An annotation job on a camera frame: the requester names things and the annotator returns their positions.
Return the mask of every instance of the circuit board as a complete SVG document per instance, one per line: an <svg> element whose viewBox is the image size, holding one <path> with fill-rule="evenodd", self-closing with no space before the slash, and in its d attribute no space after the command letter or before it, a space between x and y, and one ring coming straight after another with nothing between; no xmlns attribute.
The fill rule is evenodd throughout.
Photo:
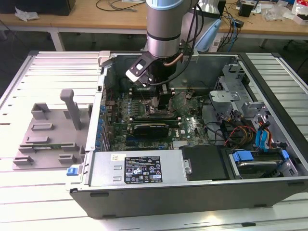
<svg viewBox="0 0 308 231"><path fill-rule="evenodd" d="M204 131L201 117L196 113L200 105L198 100L198 97L190 96L187 99L184 91L177 92L170 99L167 114L166 110L151 107L151 100L136 100L121 93L117 99L106 103L113 131L110 151L172 150L184 145L208 145L209 137ZM162 119L149 119L155 114ZM169 125L166 137L149 139L133 135L135 125L157 123Z"/></svg>

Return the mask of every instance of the blue cable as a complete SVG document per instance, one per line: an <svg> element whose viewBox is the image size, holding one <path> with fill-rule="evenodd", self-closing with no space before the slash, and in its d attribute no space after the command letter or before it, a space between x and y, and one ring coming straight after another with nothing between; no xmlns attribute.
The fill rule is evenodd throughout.
<svg viewBox="0 0 308 231"><path fill-rule="evenodd" d="M234 32L235 32L235 30L236 30L235 21L234 21L233 17L232 17L231 19L232 19L232 22L233 22L233 27L234 27ZM236 38L236 36L233 37L233 39L232 39L232 44L229 46L227 52L230 52L230 51L231 51L231 48L233 47L233 45L234 45L234 43L235 43L235 38Z"/></svg>

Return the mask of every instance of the power supply label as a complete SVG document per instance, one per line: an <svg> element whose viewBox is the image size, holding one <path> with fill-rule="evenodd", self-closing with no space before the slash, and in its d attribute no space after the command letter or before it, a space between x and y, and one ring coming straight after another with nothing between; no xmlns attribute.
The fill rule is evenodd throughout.
<svg viewBox="0 0 308 231"><path fill-rule="evenodd" d="M161 183L163 175L159 156L125 158L124 182L126 184Z"/></svg>

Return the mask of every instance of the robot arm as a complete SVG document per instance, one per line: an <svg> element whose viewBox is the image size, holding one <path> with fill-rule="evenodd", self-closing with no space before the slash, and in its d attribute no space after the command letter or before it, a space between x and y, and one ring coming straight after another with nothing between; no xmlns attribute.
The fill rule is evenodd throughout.
<svg viewBox="0 0 308 231"><path fill-rule="evenodd" d="M187 48L186 46L184 51L180 52L183 17L192 8L194 8L194 14L187 33L187 38L189 38L196 16L192 49L196 44L195 36L198 30L198 16L196 15L198 0L147 0L147 4L148 52L144 53L126 72L131 81L142 84L144 87L161 85L157 82L168 82L168 77L175 73L175 64L183 57ZM202 38L203 41L209 40L208 37L202 36Z"/></svg>
<svg viewBox="0 0 308 231"><path fill-rule="evenodd" d="M157 58L172 57L179 51L183 16L198 0L147 0L148 51Z"/></svg>

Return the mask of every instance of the desk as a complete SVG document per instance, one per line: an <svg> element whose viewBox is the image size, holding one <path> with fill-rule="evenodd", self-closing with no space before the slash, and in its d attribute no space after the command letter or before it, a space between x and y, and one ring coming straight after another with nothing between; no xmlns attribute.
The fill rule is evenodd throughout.
<svg viewBox="0 0 308 231"><path fill-rule="evenodd" d="M81 33L115 33L115 34L146 34L146 4L136 6L137 13L133 12L105 12L96 8L97 0L76 0L76 5L69 16L42 15L40 19L23 22L13 14L0 14L0 19L11 30L47 31L51 34L57 51L64 51L60 32ZM308 39L308 26L301 26L290 19L283 22L266 22L262 15L256 14L249 18L238 16L238 11L229 8L234 0L227 0L229 12L244 21L245 24L239 34L242 38L257 39ZM110 9L107 0L99 5ZM117 6L128 6L119 3ZM220 40L229 30L226 20L223 21L217 39Z"/></svg>

